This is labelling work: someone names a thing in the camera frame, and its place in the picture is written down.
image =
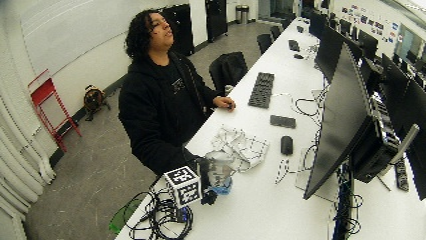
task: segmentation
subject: black hoodie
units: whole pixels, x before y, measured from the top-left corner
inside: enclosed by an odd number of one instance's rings
[[[205,86],[185,56],[169,52],[169,57],[193,101],[189,104],[197,106],[189,115],[201,116],[204,122],[212,113],[213,98],[218,92]],[[183,167],[194,159],[183,147],[189,139],[183,137],[188,135],[181,132],[185,123],[179,120],[177,114],[181,113],[171,100],[173,91],[165,76],[148,56],[135,60],[124,76],[119,97],[119,118],[131,138],[132,153],[157,175]],[[196,132],[201,125],[193,127]]]

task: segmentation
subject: concrete floor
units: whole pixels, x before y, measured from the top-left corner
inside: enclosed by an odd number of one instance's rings
[[[234,24],[228,36],[216,38],[189,59],[213,88],[209,65],[224,53],[241,51],[250,68],[260,58],[258,34],[270,33],[266,23]],[[55,166],[56,179],[32,205],[24,223],[29,240],[111,240],[108,224],[136,194],[148,190],[155,174],[131,153],[129,139],[117,119],[120,89],[92,122],[80,121],[83,137],[65,136],[68,151]]]

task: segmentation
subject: black keyboard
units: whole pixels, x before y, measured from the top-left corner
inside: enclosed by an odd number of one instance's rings
[[[273,82],[274,75],[272,73],[258,73],[249,99],[250,106],[260,108],[269,107]]]

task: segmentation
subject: curly black hair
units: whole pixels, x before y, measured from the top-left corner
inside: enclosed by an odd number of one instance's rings
[[[140,12],[129,25],[129,32],[125,38],[125,53],[132,59],[140,59],[148,54],[151,42],[151,31],[153,30],[151,14],[160,13],[157,9],[148,9]]]

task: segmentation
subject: table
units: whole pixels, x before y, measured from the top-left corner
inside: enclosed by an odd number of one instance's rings
[[[304,33],[297,31],[297,26],[305,28]],[[304,190],[296,187],[297,182],[305,181],[300,174],[288,174],[276,184],[282,159],[289,159],[292,171],[298,170],[302,151],[313,145],[320,129],[312,118],[293,111],[296,99],[313,99],[312,91],[324,88],[322,73],[314,68],[314,54],[308,53],[308,49],[320,41],[308,33],[308,28],[309,25],[300,18],[293,21],[230,92],[229,96],[237,103],[234,112],[216,110],[187,145],[194,154],[204,156],[212,151],[209,142],[222,125],[242,129],[270,142],[265,161],[246,172],[233,175],[230,194],[218,196],[212,206],[201,205],[200,202],[190,205],[194,222],[185,239],[332,239],[336,214],[333,202],[317,196],[302,199]],[[298,41],[300,54],[305,59],[293,57],[296,52],[288,45],[290,39]],[[268,109],[248,106],[260,72],[273,73],[276,77]],[[316,103],[305,102],[300,107],[308,113],[317,110]],[[296,118],[296,129],[272,126],[270,115]],[[290,156],[280,152],[284,135],[292,136],[294,141],[294,153]],[[392,175],[386,175],[390,181],[385,178],[392,191],[377,178],[369,184],[354,182],[354,193],[364,198],[358,218],[362,228],[350,239],[425,240],[426,206],[417,197],[410,169],[407,172],[411,184],[407,193],[397,189]],[[337,184],[332,181],[322,190],[330,193],[333,200]],[[129,225],[137,222],[141,211],[140,207],[129,219]],[[129,230],[124,228],[116,239],[129,239],[128,233]]]

